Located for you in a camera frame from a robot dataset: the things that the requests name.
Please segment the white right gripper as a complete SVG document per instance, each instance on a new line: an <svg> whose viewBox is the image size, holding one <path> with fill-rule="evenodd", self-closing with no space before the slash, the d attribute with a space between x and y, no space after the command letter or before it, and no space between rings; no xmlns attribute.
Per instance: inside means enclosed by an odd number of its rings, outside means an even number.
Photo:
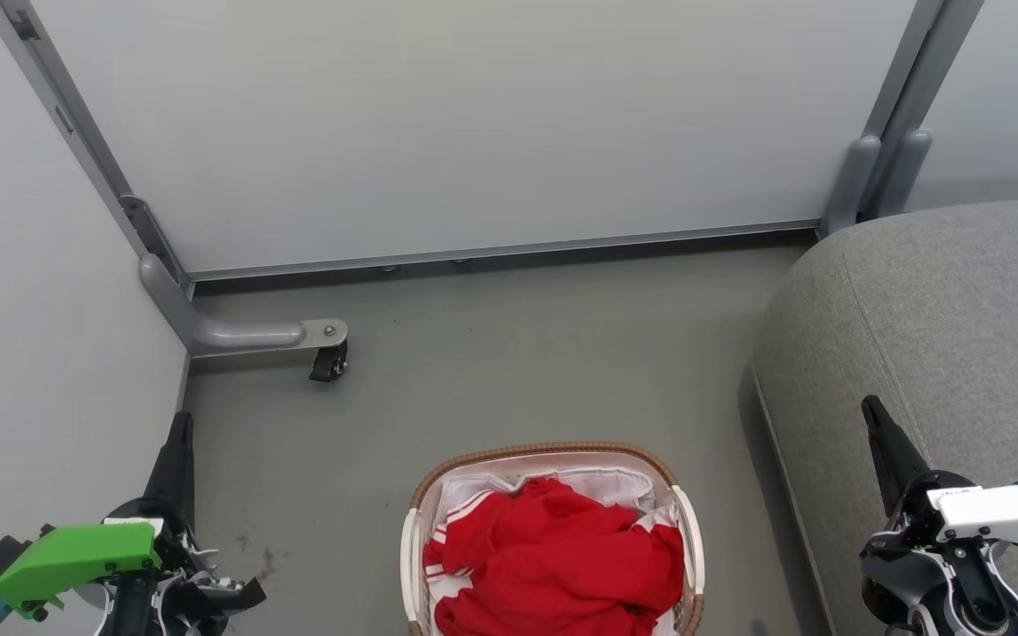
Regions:
<svg viewBox="0 0 1018 636"><path fill-rule="evenodd" d="M909 484L931 469L876 395L865 396L861 410L882 507L890 517ZM918 512L910 517L917 520L924 514L931 520L934 542L1006 541L1018 546L1018 484L929 488L917 495L916 503Z"/></svg>

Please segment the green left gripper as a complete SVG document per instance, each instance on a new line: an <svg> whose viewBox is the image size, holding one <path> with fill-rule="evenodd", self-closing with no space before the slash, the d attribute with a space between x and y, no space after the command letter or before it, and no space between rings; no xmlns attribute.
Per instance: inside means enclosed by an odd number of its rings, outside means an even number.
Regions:
<svg viewBox="0 0 1018 636"><path fill-rule="evenodd" d="M0 541L0 600L34 619L86 584L193 568L194 495L194 417L180 411L159 448L145 496L98 523L53 526L32 541Z"/></svg>

